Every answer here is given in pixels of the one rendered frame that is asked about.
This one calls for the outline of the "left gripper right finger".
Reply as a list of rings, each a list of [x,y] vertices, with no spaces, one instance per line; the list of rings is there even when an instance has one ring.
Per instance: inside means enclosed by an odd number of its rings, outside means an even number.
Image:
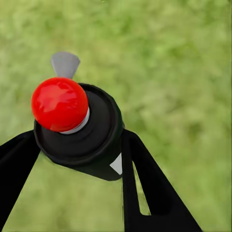
[[[203,232],[140,137],[121,134],[125,232]],[[151,216],[140,213],[134,161]]]

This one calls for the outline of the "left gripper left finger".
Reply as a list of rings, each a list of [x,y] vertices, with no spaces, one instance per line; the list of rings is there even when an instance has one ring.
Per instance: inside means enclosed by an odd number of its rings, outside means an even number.
[[[0,232],[40,151],[33,130],[0,145]]]

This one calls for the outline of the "pesticide atomizer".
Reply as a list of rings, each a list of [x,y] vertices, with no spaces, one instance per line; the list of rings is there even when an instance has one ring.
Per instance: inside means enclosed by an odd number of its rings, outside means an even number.
[[[59,51],[50,61],[57,76],[39,84],[31,98],[36,144],[55,164],[119,180],[125,123],[115,99],[72,80],[80,65],[73,53]]]

